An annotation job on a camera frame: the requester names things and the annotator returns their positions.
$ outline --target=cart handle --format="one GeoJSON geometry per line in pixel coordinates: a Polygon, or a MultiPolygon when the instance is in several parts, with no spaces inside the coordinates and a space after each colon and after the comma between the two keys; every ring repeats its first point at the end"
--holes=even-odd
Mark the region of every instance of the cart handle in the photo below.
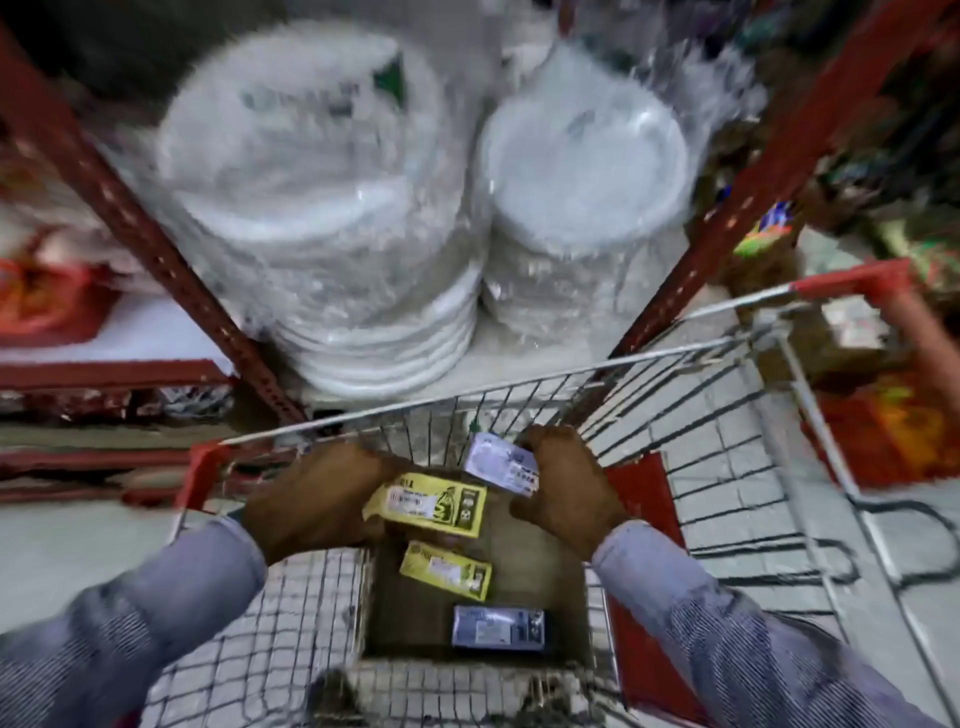
{"type": "Polygon", "coordinates": [[[860,294],[880,309],[888,324],[914,346],[920,369],[944,396],[960,420],[960,348],[914,287],[906,258],[868,263],[848,271],[798,280],[792,290],[805,299],[860,294]]]}

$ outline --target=blue shirt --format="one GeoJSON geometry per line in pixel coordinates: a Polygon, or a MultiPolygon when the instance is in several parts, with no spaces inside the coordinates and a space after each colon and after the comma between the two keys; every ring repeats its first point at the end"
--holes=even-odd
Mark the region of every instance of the blue shirt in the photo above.
{"type": "MultiPolygon", "coordinates": [[[[852,649],[764,613],[645,522],[618,527],[593,568],[720,726],[939,725],[852,649]]],[[[244,613],[266,572],[243,527],[219,519],[3,635],[0,726],[101,728],[139,710],[167,665],[244,613]]]]}

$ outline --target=plastic wrap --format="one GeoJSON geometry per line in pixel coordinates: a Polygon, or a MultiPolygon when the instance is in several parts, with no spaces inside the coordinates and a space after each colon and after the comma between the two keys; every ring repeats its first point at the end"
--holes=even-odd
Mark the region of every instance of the plastic wrap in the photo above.
{"type": "MultiPolygon", "coordinates": [[[[615,313],[626,269],[685,219],[710,136],[766,104],[735,49],[708,61],[671,44],[660,3],[614,15],[559,43],[477,151],[477,205],[494,227],[483,300],[537,339],[615,313]]],[[[657,273],[640,276],[651,294],[657,273]]]]}
{"type": "Polygon", "coordinates": [[[367,2],[350,16],[375,24],[301,19],[240,38],[198,65],[155,132],[108,135],[234,319],[336,397],[421,386],[472,336],[487,245],[464,191],[497,67],[464,20],[473,7],[426,3],[400,22],[367,2]]]}
{"type": "Polygon", "coordinates": [[[484,301],[535,338],[612,313],[640,241],[681,217],[691,185],[667,106],[568,43],[488,121],[477,156],[494,225],[484,301]]]}

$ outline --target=colorful packaging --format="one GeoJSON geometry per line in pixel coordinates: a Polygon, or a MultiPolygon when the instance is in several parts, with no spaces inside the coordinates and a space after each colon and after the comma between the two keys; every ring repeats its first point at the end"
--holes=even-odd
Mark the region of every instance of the colorful packaging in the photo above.
{"type": "Polygon", "coordinates": [[[459,553],[411,541],[400,564],[400,573],[424,584],[477,601],[487,598],[493,567],[459,553]]]}
{"type": "Polygon", "coordinates": [[[515,607],[454,607],[453,646],[542,652],[545,614],[515,607]]]}
{"type": "Polygon", "coordinates": [[[532,496],[540,487],[540,472],[534,453],[489,432],[473,436],[464,470],[520,496],[532,496]]]}
{"type": "Polygon", "coordinates": [[[432,528],[475,539],[480,534],[487,489],[444,480],[423,473],[405,473],[373,494],[363,509],[364,519],[432,528]]]}

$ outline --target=yellow product box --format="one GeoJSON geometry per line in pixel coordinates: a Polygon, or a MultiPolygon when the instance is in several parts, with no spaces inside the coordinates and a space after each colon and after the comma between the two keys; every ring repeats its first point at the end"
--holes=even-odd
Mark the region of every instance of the yellow product box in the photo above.
{"type": "Polygon", "coordinates": [[[405,473],[381,486],[363,509],[364,519],[380,516],[475,539],[480,534],[487,489],[423,473],[405,473]]]}
{"type": "Polygon", "coordinates": [[[400,573],[432,587],[484,601],[493,566],[422,541],[411,541],[400,573]]]}

